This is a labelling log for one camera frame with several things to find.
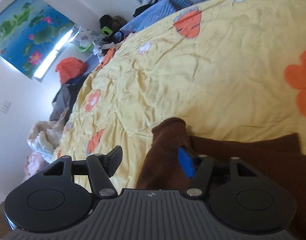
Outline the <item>dark grey clothes heap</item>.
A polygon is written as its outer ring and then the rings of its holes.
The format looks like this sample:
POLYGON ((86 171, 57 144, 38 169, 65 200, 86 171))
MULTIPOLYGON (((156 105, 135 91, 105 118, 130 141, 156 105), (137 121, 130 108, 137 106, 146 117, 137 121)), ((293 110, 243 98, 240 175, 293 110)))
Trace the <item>dark grey clothes heap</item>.
POLYGON ((65 114, 65 122, 68 122, 79 91, 81 90, 87 77, 88 74, 69 79, 61 86, 52 101, 53 111, 49 118, 50 121, 58 121, 64 111, 67 110, 65 114))

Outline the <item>orange red cloth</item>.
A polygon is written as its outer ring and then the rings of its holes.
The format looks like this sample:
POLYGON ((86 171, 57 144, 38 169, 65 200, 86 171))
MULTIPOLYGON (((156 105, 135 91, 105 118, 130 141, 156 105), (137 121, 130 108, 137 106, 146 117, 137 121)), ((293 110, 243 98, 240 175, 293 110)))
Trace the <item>orange red cloth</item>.
POLYGON ((61 60, 55 68, 55 72, 59 74, 62 85, 70 79, 81 76, 86 70, 87 64, 75 57, 68 57, 61 60))

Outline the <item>white wall switch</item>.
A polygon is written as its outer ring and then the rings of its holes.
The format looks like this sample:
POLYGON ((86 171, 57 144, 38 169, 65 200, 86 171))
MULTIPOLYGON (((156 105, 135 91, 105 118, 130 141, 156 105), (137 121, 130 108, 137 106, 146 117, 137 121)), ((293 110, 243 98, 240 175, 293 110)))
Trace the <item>white wall switch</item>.
POLYGON ((4 113, 4 114, 7 114, 9 112, 9 108, 11 106, 11 102, 8 101, 8 100, 5 100, 3 102, 3 105, 1 107, 1 111, 4 113))

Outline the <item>blue lotus wall picture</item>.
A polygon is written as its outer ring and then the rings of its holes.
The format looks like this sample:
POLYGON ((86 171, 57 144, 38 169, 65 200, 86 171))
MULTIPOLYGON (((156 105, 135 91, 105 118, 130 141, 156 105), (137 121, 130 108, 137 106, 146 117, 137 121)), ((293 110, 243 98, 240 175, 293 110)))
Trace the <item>blue lotus wall picture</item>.
POLYGON ((31 79, 74 25, 44 0, 15 0, 0 13, 0 56, 31 79))

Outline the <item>cream crumpled blanket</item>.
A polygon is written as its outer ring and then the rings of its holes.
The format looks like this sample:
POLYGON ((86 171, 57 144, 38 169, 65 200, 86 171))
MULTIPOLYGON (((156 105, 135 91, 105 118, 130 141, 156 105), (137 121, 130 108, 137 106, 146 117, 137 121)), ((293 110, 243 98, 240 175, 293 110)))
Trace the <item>cream crumpled blanket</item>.
POLYGON ((63 131, 64 124, 56 121, 38 121, 32 127, 27 138, 32 153, 26 158, 23 182, 51 163, 63 131))

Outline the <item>blue quilted blanket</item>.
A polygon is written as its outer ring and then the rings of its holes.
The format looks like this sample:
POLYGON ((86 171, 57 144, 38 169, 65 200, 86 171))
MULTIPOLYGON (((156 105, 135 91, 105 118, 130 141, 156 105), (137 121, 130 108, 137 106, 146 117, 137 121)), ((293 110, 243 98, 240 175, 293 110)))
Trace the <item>blue quilted blanket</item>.
POLYGON ((120 31, 124 36, 128 36, 130 33, 137 33, 192 4, 190 0, 161 0, 124 25, 120 31))

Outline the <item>green plastic object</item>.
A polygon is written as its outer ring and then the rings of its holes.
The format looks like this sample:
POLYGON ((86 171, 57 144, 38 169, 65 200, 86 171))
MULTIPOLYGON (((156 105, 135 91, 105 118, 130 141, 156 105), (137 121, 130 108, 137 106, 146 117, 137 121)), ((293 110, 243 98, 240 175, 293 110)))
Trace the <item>green plastic object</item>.
POLYGON ((110 36, 112 35, 113 31, 108 26, 105 26, 100 30, 100 33, 105 36, 110 36))

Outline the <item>yellow floral bed quilt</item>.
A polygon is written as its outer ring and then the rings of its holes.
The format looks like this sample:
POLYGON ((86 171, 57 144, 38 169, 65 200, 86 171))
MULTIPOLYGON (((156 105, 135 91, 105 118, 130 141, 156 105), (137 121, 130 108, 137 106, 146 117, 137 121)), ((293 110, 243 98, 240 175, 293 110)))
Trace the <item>yellow floral bed quilt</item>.
POLYGON ((306 0, 208 0, 130 35, 85 80, 53 157, 119 145, 112 182, 132 188, 175 116, 215 140, 298 133, 306 154, 306 0))

